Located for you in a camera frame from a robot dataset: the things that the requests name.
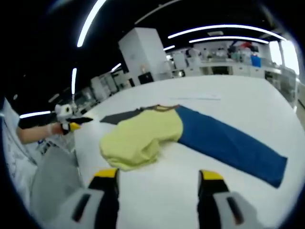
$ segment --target person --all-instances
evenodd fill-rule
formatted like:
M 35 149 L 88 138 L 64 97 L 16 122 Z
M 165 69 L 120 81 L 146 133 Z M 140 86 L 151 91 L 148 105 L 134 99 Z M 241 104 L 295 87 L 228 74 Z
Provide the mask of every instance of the person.
M 206 48 L 203 49 L 203 52 L 202 52 L 202 57 L 204 60 L 207 60 L 210 56 L 210 51 L 208 51 Z
M 25 207 L 30 210 L 31 185 L 37 169 L 36 161 L 25 144 L 37 142 L 52 135 L 62 135 L 60 123 L 21 129 L 18 127 L 19 115 L 4 98 L 1 111 L 3 149 L 12 182 Z

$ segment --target clothing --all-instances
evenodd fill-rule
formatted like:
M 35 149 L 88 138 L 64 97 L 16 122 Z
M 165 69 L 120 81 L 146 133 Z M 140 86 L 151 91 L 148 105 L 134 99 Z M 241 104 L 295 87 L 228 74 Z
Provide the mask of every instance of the clothing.
M 120 122 L 100 141 L 102 156 L 113 167 L 135 169 L 157 160 L 163 141 L 177 141 L 182 122 L 175 112 L 143 111 L 140 115 Z
M 4 114 L 2 142 L 9 174 L 24 205 L 30 209 L 31 184 L 37 166 L 17 136 L 19 115 L 6 99 L 2 112 Z
M 279 187 L 287 158 L 253 137 L 210 116 L 183 106 L 175 109 L 183 123 L 179 143 Z
M 141 107 L 139 109 L 136 109 L 134 111 L 128 111 L 123 112 L 119 114 L 112 114 L 104 117 L 102 120 L 100 120 L 100 123 L 109 123 L 109 124 L 115 124 L 117 125 L 120 121 L 135 117 L 142 113 L 144 110 L 152 110 L 155 106 L 149 106 L 149 107 Z
M 178 141 L 243 172 L 279 187 L 287 158 L 251 136 L 183 106 L 146 110 L 122 121 L 100 141 L 103 157 L 125 170 L 155 162 L 159 142 Z

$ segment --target hand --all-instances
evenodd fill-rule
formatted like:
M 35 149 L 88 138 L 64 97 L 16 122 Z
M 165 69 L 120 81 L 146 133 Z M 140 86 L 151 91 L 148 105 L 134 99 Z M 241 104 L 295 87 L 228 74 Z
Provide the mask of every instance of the hand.
M 62 127 L 60 123 L 53 123 L 52 124 L 52 133 L 54 135 L 63 135 Z

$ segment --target gray fabric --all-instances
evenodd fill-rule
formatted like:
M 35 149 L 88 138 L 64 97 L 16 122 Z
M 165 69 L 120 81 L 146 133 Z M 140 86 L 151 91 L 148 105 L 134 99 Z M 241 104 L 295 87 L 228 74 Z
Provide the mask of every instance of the gray fabric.
M 144 110 L 152 110 L 154 107 L 155 107 L 155 105 L 148 106 L 148 107 L 141 107 L 140 109 L 136 109 L 134 111 L 128 111 L 128 112 L 123 112 L 123 113 L 119 113 L 119 114 L 108 115 L 108 116 L 105 116 L 100 121 L 100 123 L 110 123 L 110 124 L 117 125 L 120 121 L 124 121 L 129 118 L 133 118 L 133 117 L 139 115 L 140 113 L 142 113 Z
M 39 222 L 54 219 L 61 203 L 81 187 L 75 161 L 66 152 L 51 147 L 39 165 L 31 191 L 31 210 Z

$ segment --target blue container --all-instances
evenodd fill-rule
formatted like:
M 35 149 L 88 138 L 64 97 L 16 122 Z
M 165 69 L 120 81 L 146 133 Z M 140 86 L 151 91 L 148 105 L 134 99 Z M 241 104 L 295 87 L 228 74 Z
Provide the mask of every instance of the blue container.
M 261 58 L 258 56 L 251 55 L 251 61 L 252 61 L 252 66 L 254 66 L 254 67 L 260 68 L 262 66 Z

